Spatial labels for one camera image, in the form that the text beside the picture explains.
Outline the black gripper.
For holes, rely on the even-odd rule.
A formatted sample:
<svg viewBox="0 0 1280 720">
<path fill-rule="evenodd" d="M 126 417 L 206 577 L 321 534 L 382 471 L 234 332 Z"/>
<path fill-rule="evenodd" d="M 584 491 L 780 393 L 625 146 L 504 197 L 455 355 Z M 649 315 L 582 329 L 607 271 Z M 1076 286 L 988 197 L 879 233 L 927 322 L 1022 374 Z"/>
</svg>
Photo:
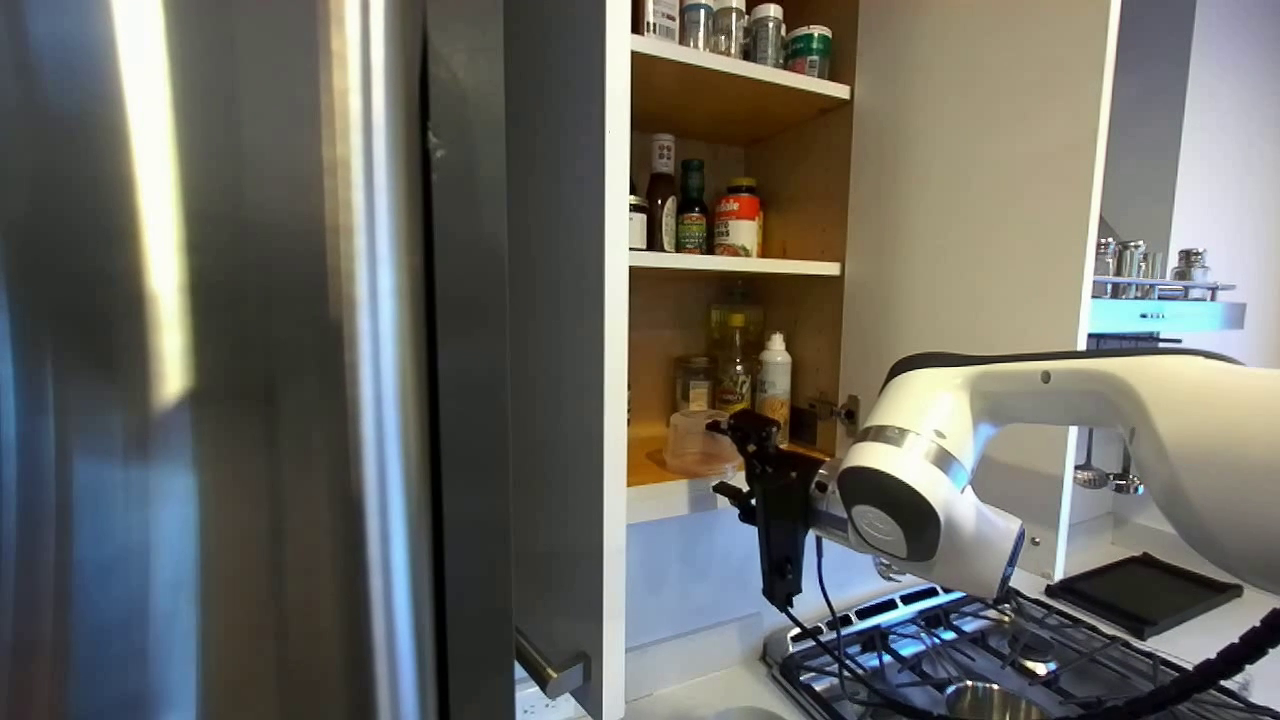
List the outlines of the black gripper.
<svg viewBox="0 0 1280 720">
<path fill-rule="evenodd" d="M 716 431 L 731 439 L 743 462 L 743 480 L 716 480 L 743 523 L 757 528 L 757 555 L 763 602 L 780 612 L 794 610 L 803 583 L 803 535 L 811 528 L 811 480 L 825 462 L 795 451 L 780 439 L 780 424 L 763 412 L 731 412 L 716 422 Z"/>
</svg>

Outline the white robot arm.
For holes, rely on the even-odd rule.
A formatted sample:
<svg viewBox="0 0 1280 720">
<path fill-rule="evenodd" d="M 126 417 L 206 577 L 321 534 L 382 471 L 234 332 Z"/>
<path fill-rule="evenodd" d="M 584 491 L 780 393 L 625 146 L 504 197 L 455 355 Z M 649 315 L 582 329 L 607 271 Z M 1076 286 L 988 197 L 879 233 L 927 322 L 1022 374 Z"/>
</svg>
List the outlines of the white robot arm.
<svg viewBox="0 0 1280 720">
<path fill-rule="evenodd" d="M 1005 431 L 1058 438 L 1060 480 L 1076 477 L 1081 431 L 1126 438 L 1135 480 L 1185 546 L 1254 588 L 1280 588 L 1280 374 L 1220 354 L 918 354 L 833 462 L 783 447 L 761 412 L 716 431 L 743 462 L 743 480 L 716 491 L 757 528 L 776 610 L 801 594 L 807 535 L 927 583 L 1005 595 L 1025 519 L 971 484 Z"/>
</svg>

